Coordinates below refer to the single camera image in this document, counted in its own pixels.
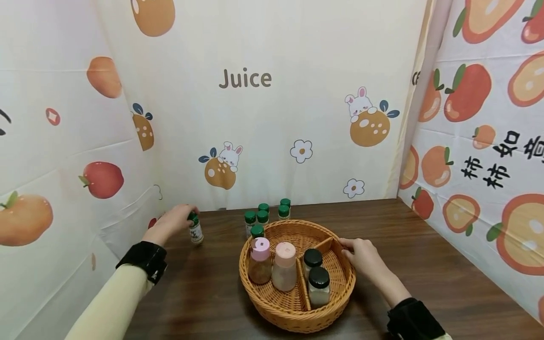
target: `brown table surface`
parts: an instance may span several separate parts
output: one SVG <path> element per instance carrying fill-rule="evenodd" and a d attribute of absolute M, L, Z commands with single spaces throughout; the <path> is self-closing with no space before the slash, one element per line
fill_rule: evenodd
<path fill-rule="evenodd" d="M 272 221 L 277 210 L 271 208 Z M 414 297 L 455 339 L 544 339 L 544 328 L 400 200 L 295 206 L 292 218 L 340 237 L 367 238 Z M 140 302 L 125 339 L 387 339 L 388 307 L 363 277 L 344 313 L 312 335 L 283 331 L 257 313 L 238 277 L 243 211 L 201 215 L 204 243 L 188 234 L 166 248 L 168 269 Z"/>

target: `flower illustration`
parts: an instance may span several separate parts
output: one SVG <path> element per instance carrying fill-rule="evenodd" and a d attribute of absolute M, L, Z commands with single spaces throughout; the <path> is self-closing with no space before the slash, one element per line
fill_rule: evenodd
<path fill-rule="evenodd" d="M 312 157 L 312 142 L 309 140 L 303 141 L 302 139 L 296 140 L 290 153 L 291 156 L 296 158 L 297 163 L 302 164 L 305 160 Z"/>
<path fill-rule="evenodd" d="M 355 178 L 350 179 L 348 185 L 344 188 L 344 193 L 351 199 L 354 198 L 355 195 L 361 195 L 364 193 L 364 182 L 358 181 Z"/>

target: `pink cap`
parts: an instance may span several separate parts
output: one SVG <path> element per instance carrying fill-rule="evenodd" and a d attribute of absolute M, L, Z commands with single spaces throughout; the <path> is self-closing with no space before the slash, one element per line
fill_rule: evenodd
<path fill-rule="evenodd" d="M 270 256 L 270 241 L 264 237 L 255 239 L 255 247 L 251 251 L 251 258 L 255 261 L 262 262 Z"/>
<path fill-rule="evenodd" d="M 276 246 L 274 262 L 280 267 L 288 268 L 295 264 L 296 249 L 289 242 L 280 242 Z"/>

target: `green bottle cap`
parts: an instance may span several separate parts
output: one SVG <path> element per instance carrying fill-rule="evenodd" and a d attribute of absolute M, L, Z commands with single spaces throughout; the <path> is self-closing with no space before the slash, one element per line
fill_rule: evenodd
<path fill-rule="evenodd" d="M 257 221 L 259 221 L 260 223 L 268 222 L 268 212 L 264 210 L 257 212 Z"/>
<path fill-rule="evenodd" d="M 285 205 L 280 205 L 277 209 L 277 214 L 280 217 L 288 217 L 289 216 L 289 207 Z"/>
<path fill-rule="evenodd" d="M 251 227 L 251 237 L 257 238 L 257 237 L 264 237 L 264 228 L 262 225 L 257 224 Z"/>
<path fill-rule="evenodd" d="M 255 212 L 254 211 L 246 211 L 244 214 L 244 219 L 247 224 L 253 224 L 256 221 Z"/>
<path fill-rule="evenodd" d="M 259 204 L 259 208 L 258 208 L 258 209 L 259 209 L 259 210 L 264 210 L 264 211 L 266 211 L 267 213 L 270 212 L 270 207 L 269 207 L 268 204 L 266 204 L 266 203 L 261 203 L 261 204 Z"/>
<path fill-rule="evenodd" d="M 280 205 L 281 206 L 288 206 L 289 208 L 291 208 L 291 200 L 290 199 L 281 199 Z"/>

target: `black wrist strap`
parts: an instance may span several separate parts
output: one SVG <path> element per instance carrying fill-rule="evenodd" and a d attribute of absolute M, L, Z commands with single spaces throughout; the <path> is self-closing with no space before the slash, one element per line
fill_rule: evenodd
<path fill-rule="evenodd" d="M 142 241 L 133 245 L 115 266 L 123 264 L 140 267 L 147 273 L 147 279 L 156 285 L 166 270 L 166 250 L 151 242 Z"/>
<path fill-rule="evenodd" d="M 404 340 L 434 340 L 446 334 L 423 302 L 408 298 L 390 310 L 387 329 Z"/>

